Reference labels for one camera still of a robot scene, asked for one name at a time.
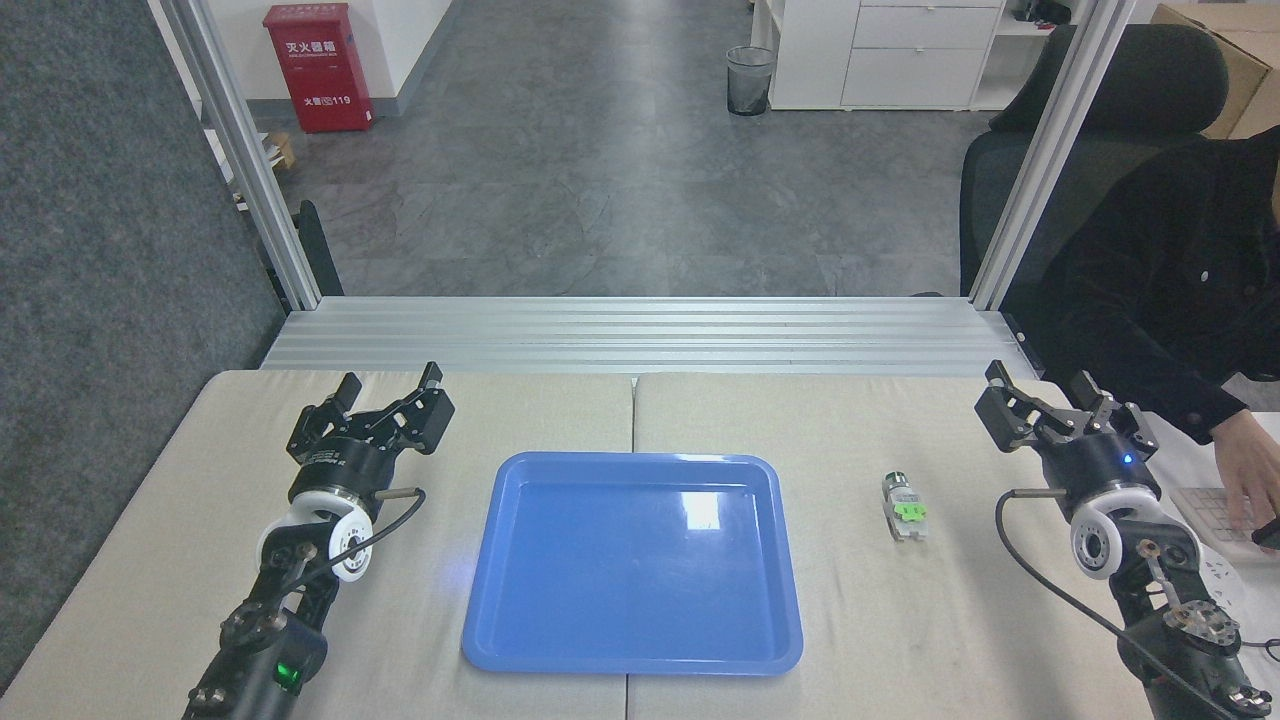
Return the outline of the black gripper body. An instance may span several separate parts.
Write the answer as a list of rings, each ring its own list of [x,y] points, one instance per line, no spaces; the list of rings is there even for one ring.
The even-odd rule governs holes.
[[[1082,436],[1044,446],[1044,479],[1051,489],[1062,489],[1057,501],[1064,516],[1071,516],[1088,498],[1121,487],[1144,487],[1162,497],[1146,466],[1149,455],[1117,434]]]
[[[303,492],[340,491],[361,503],[379,503],[376,492],[390,487],[399,451],[362,439],[330,436],[300,452],[300,470],[289,501]]]

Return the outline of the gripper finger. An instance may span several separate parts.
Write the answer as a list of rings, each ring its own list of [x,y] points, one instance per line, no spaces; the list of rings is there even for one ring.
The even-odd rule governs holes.
[[[975,414],[1001,452],[1062,443],[1074,436],[1075,413],[1052,407],[1042,398],[1020,391],[1002,361],[991,361],[986,379],[987,387],[975,402]]]
[[[352,415],[349,429],[353,437],[384,451],[436,452],[454,414],[454,405],[442,388],[442,380],[440,366],[428,363],[417,387],[407,396],[381,410]]]
[[[1120,402],[1101,389],[1088,372],[1069,380],[1071,405],[1085,414],[1085,436],[1116,434],[1138,454],[1156,454],[1158,441],[1143,411],[1133,402]]]
[[[308,454],[328,432],[344,427],[361,389],[358,377],[346,373],[333,395],[317,406],[305,406],[288,439],[288,452]]]

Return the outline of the person's hand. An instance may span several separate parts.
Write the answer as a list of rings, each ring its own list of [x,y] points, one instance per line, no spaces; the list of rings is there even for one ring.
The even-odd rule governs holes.
[[[1277,516],[1277,441],[1248,409],[1216,425],[1211,437],[1231,527],[1242,532],[1265,527]]]

